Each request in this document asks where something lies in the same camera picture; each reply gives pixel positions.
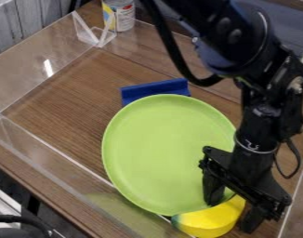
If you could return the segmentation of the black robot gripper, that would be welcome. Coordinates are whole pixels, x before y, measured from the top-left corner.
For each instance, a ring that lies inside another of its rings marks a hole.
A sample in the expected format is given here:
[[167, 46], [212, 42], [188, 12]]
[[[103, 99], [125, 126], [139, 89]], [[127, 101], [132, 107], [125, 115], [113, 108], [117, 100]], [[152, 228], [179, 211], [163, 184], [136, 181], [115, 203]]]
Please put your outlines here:
[[203, 147], [204, 159], [199, 167], [203, 169], [205, 203], [217, 205], [224, 189], [232, 190], [252, 206], [240, 221], [240, 230], [248, 234], [263, 220], [279, 220], [292, 203], [291, 195], [272, 174], [280, 144], [279, 118], [280, 110], [268, 105], [245, 107], [231, 151], [208, 145]]

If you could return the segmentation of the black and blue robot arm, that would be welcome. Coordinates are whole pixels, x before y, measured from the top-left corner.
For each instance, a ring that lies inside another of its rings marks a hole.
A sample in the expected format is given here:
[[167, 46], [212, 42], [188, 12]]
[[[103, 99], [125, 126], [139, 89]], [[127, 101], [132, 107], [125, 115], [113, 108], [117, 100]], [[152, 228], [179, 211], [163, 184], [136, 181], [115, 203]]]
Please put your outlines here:
[[231, 152], [204, 147], [205, 202], [215, 205], [231, 189], [252, 208], [240, 222], [249, 233], [267, 219], [277, 220], [292, 203], [273, 178], [276, 153], [303, 126], [303, 63], [281, 45], [260, 9], [233, 0], [163, 0], [179, 14], [195, 37], [195, 49], [212, 75], [195, 77], [171, 32], [164, 29], [169, 56], [181, 75], [197, 86], [212, 86], [231, 77], [241, 91], [241, 120]]

